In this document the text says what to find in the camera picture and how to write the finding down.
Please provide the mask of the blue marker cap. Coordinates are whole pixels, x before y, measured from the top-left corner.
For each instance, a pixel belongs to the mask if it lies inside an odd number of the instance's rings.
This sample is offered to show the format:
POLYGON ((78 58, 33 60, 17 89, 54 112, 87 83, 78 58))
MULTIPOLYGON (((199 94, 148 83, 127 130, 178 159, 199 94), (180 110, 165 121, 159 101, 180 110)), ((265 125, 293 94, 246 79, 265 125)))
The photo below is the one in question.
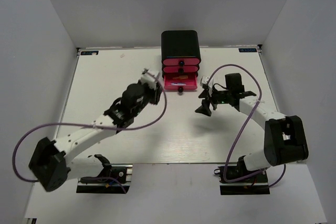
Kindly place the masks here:
POLYGON ((172 82, 170 83, 171 86, 186 86, 186 83, 180 83, 180 82, 172 82))

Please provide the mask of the orange marker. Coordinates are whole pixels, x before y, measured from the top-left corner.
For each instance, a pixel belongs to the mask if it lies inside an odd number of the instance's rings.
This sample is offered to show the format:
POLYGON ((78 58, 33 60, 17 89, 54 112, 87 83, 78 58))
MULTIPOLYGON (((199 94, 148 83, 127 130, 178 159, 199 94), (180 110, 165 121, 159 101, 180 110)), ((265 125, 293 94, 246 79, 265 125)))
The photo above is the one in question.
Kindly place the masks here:
POLYGON ((188 79, 188 75, 173 77, 173 80, 185 80, 185 79, 188 79))

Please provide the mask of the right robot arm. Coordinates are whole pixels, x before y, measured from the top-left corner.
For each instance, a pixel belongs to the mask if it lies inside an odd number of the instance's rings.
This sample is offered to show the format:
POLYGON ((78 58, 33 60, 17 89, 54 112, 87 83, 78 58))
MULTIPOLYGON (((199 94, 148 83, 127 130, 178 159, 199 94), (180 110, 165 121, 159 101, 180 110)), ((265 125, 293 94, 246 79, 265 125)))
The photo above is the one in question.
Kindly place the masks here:
POLYGON ((264 130, 262 149, 241 156, 235 166, 225 165, 221 172, 227 183, 250 181, 269 167, 306 160, 309 150, 303 122, 300 117, 287 116, 263 105, 252 91, 246 91, 240 73, 225 76, 226 88, 217 90, 212 79, 203 77, 201 106, 197 113, 211 116, 218 105, 229 104, 248 116, 264 130))

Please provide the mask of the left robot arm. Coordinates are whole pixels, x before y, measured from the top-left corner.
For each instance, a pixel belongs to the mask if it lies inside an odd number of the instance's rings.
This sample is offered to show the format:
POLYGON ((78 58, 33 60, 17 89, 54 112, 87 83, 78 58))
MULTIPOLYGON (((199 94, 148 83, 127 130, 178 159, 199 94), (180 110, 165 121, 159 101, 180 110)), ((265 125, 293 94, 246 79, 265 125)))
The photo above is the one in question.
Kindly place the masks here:
POLYGON ((29 162, 29 169, 45 191, 58 189, 69 180, 75 167, 73 160, 82 152, 121 131, 132 130, 136 116, 148 105, 157 105, 162 93, 161 84, 154 81, 138 81, 128 85, 122 96, 104 111, 92 124, 65 137, 41 139, 29 162))

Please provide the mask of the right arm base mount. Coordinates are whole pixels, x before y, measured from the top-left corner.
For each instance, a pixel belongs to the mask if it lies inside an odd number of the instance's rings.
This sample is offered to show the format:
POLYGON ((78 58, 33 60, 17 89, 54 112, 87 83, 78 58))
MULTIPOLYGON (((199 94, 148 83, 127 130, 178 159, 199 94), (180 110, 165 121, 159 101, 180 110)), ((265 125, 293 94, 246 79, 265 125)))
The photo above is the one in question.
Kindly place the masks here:
POLYGON ((238 182, 228 183, 224 181, 224 166, 214 169, 214 175, 219 177, 219 189, 222 196, 242 196, 242 195, 269 195, 267 173, 255 175, 238 182))

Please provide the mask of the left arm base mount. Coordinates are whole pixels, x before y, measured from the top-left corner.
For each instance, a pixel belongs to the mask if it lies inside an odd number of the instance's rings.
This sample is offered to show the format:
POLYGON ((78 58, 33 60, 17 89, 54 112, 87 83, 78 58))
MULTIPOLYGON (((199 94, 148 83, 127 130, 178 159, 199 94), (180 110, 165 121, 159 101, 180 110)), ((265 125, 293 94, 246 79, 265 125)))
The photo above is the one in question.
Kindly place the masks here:
POLYGON ((78 194, 126 194, 131 186, 133 165, 106 165, 97 177, 78 180, 78 194))

